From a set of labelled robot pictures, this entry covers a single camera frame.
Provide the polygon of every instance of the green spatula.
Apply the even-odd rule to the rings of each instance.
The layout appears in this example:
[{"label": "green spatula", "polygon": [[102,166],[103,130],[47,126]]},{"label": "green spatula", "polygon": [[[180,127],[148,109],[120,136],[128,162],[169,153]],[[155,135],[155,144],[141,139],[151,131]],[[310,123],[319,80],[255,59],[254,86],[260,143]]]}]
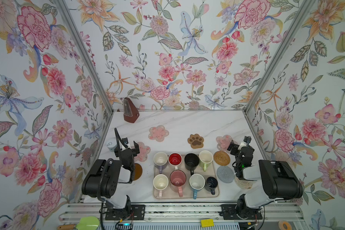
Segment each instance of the green spatula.
[{"label": "green spatula", "polygon": [[60,225],[57,230],[96,230],[96,228],[100,225],[99,219],[95,216],[87,216],[80,219],[77,225],[75,224],[67,224],[67,225]]}]

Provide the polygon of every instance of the paw print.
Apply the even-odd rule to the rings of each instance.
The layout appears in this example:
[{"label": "paw print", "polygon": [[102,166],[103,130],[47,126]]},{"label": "paw print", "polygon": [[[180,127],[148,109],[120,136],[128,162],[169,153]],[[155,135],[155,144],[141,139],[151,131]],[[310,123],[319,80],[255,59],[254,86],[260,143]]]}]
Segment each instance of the paw print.
[{"label": "paw print", "polygon": [[188,143],[191,145],[193,149],[199,149],[203,147],[204,138],[201,137],[199,134],[191,134],[188,138]]}]

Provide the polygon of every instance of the pink mug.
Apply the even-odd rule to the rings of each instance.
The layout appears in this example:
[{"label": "pink mug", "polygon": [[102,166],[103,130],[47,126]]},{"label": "pink mug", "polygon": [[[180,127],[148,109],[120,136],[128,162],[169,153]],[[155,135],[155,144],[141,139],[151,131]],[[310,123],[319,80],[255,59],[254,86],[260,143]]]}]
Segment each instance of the pink mug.
[{"label": "pink mug", "polygon": [[173,191],[178,192],[183,197],[183,188],[186,182],[186,175],[181,170],[175,170],[170,174],[170,187]]}]

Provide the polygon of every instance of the light green mug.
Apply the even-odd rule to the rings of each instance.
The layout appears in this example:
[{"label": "light green mug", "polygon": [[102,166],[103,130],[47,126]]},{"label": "light green mug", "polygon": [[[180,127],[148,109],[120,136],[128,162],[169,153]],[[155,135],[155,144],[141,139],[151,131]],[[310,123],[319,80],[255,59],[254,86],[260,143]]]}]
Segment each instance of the light green mug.
[{"label": "light green mug", "polygon": [[199,166],[203,168],[203,171],[205,172],[207,170],[207,167],[210,166],[210,164],[213,161],[213,155],[210,151],[203,150],[199,154]]}]

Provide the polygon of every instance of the brown round coaster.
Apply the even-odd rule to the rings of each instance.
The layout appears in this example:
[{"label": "brown round coaster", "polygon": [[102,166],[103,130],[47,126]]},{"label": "brown round coaster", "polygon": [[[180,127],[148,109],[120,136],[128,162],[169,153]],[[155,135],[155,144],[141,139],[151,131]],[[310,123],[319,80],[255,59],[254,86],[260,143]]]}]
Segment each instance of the brown round coaster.
[{"label": "brown round coaster", "polygon": [[224,151],[217,151],[213,155],[215,162],[221,166],[226,166],[230,164],[230,156]]},{"label": "brown round coaster", "polygon": [[140,176],[142,176],[142,166],[138,163],[135,163],[135,175],[134,175],[134,180],[138,180]]},{"label": "brown round coaster", "polygon": [[253,182],[248,180],[239,180],[236,176],[234,181],[241,189],[250,189],[253,186]]}]

